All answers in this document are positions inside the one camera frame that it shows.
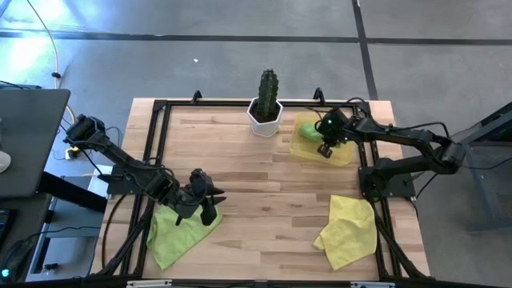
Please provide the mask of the black desk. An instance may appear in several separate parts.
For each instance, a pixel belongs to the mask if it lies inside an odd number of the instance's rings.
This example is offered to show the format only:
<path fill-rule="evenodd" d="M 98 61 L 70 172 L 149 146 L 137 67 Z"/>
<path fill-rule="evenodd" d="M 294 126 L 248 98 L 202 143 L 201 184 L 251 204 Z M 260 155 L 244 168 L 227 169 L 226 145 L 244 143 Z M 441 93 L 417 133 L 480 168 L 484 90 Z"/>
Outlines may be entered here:
<path fill-rule="evenodd" d="M 0 173 L 0 199 L 36 193 L 70 91 L 0 90 L 0 151 L 11 157 Z"/>

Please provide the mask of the grey metal table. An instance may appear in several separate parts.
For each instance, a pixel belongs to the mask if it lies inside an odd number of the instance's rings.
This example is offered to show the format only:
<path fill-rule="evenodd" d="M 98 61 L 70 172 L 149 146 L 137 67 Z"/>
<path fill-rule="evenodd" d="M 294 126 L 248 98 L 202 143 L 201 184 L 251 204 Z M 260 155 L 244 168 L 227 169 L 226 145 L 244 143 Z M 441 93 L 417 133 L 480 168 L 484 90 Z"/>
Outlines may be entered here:
<path fill-rule="evenodd" d="M 512 102 L 462 132 L 465 168 L 482 200 L 485 219 L 472 233 L 512 229 Z"/>

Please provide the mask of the white plant pot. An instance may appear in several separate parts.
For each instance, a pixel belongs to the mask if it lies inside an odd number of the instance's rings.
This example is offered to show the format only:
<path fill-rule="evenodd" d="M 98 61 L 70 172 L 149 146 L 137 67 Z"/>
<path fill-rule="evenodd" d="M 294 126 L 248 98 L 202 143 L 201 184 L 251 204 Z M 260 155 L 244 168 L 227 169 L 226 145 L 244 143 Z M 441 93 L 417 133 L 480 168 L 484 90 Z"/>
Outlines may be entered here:
<path fill-rule="evenodd" d="M 249 107 L 246 111 L 249 120 L 250 120 L 250 126 L 253 131 L 253 133 L 257 136 L 261 136 L 264 138 L 270 138 L 274 136 L 280 127 L 280 123 L 282 120 L 282 110 L 283 105 L 280 102 L 276 102 L 276 105 L 278 107 L 278 115 L 275 120 L 270 122 L 259 122 L 255 116 L 252 115 L 251 111 L 256 107 L 258 99 L 252 98 L 251 102 L 249 104 Z"/>

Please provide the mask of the green cactus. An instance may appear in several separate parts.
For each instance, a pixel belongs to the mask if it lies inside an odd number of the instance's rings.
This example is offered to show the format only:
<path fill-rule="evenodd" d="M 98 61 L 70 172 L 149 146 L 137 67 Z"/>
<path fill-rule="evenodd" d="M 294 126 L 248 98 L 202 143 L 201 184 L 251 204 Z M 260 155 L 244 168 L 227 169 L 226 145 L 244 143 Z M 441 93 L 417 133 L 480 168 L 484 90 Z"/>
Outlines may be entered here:
<path fill-rule="evenodd" d="M 272 69 L 264 70 L 258 88 L 256 115 L 260 122 L 271 122 L 278 114 L 278 76 Z"/>

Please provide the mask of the black computer mouse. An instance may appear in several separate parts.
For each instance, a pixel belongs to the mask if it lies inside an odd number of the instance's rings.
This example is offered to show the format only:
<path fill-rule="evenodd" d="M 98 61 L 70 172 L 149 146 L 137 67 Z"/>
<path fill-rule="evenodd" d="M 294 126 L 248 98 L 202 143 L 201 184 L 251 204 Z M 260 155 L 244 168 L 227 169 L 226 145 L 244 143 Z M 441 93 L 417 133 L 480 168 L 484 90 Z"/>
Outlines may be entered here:
<path fill-rule="evenodd" d="M 16 282 L 23 274 L 26 261 L 33 247 L 29 239 L 14 243 L 0 261 L 0 280 L 2 282 Z"/>

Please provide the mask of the yellow translucent basket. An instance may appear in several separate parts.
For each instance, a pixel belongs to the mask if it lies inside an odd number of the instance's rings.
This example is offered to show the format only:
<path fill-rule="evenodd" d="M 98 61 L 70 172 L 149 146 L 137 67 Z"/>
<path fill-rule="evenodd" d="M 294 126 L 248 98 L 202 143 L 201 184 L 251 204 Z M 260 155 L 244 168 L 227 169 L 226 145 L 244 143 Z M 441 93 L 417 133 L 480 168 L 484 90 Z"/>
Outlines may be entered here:
<path fill-rule="evenodd" d="M 304 122 L 312 122 L 313 124 L 319 120 L 319 116 L 314 112 L 299 113 L 294 122 L 294 130 L 290 140 L 289 151 L 292 155 L 307 158 L 312 161 L 331 164 L 333 166 L 345 166 L 352 160 L 354 153 L 354 142 L 347 142 L 339 146 L 332 147 L 332 155 L 330 158 L 324 158 L 318 152 L 322 142 L 312 142 L 299 135 L 299 126 Z"/>

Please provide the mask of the black angled beam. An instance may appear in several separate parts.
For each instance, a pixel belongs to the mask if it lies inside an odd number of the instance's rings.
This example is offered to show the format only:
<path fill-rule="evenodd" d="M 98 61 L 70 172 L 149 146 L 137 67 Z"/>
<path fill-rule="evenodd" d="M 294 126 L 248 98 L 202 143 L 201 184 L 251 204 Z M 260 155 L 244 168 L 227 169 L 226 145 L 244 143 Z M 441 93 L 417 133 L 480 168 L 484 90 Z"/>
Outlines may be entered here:
<path fill-rule="evenodd" d="M 105 197 L 101 197 L 47 172 L 42 173 L 37 192 L 50 194 L 63 201 L 102 213 L 105 212 L 107 205 Z"/>

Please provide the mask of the yellow microfiber towel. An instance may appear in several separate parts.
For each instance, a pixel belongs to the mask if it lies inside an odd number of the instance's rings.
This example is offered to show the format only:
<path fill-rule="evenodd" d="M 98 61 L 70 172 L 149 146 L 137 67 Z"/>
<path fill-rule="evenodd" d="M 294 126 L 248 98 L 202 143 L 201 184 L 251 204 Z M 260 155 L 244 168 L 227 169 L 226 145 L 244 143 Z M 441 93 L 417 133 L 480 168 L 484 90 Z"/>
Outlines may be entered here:
<path fill-rule="evenodd" d="M 332 270 L 339 270 L 374 254 L 377 236 L 374 210 L 368 201 L 331 195 L 328 223 L 313 246 L 325 252 Z"/>

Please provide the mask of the black table frame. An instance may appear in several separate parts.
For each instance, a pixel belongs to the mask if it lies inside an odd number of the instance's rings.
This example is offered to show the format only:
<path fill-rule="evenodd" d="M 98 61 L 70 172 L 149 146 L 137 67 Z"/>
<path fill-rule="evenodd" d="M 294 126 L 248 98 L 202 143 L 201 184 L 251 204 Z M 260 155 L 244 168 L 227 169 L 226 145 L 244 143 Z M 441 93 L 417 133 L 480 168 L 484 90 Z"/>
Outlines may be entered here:
<path fill-rule="evenodd" d="M 358 168 L 380 156 L 400 158 L 394 144 L 350 147 L 350 161 L 332 166 L 292 155 L 289 144 L 301 114 L 327 108 L 319 99 L 286 100 L 279 132 L 270 138 L 252 132 L 246 99 L 136 98 L 124 149 L 136 158 L 168 166 L 180 182 L 201 168 L 223 189 L 223 220 L 171 267 L 161 269 L 142 234 L 117 269 L 136 278 L 333 282 L 383 280 L 405 275 L 387 244 L 340 270 L 331 269 L 314 240 L 328 223 L 334 194 L 357 198 Z"/>

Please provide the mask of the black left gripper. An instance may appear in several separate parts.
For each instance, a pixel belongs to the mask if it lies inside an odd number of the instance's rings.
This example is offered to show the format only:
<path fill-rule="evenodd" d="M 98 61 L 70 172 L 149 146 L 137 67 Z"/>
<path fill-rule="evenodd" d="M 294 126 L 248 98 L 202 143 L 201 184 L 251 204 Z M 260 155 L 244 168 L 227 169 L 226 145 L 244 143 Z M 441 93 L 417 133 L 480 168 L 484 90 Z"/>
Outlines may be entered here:
<path fill-rule="evenodd" d="M 172 208 L 178 214 L 175 225 L 180 226 L 184 218 L 190 218 L 197 208 L 201 207 L 202 224 L 210 226 L 217 217 L 214 206 L 226 200 L 226 197 L 214 197 L 214 195 L 224 194 L 225 191 L 214 187 L 211 177 L 199 168 L 191 172 L 190 183 L 183 188 L 174 176 L 172 180 L 175 192 Z"/>

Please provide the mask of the lime green microfiber towel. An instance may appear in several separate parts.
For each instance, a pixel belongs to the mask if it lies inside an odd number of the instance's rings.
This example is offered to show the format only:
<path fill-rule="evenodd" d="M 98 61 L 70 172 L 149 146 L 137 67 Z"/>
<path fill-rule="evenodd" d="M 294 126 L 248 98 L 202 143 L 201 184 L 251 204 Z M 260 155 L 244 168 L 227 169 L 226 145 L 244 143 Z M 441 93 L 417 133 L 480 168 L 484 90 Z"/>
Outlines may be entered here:
<path fill-rule="evenodd" d="M 146 246 L 161 270 L 172 266 L 223 220 L 222 213 L 216 209 L 215 220 L 209 226 L 204 226 L 200 218 L 201 212 L 202 208 L 199 207 L 191 218 L 182 220 L 179 226 L 176 226 L 178 214 L 167 206 L 160 207 L 153 214 Z"/>

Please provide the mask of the dark green microfiber towel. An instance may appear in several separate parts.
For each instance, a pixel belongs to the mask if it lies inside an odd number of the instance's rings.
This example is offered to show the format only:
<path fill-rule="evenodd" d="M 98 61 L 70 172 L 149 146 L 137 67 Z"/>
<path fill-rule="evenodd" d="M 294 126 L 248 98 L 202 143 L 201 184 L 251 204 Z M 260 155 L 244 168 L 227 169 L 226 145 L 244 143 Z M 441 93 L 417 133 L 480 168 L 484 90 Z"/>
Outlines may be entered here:
<path fill-rule="evenodd" d="M 312 142 L 322 142 L 322 134 L 317 132 L 312 122 L 304 122 L 299 126 L 299 135 Z"/>

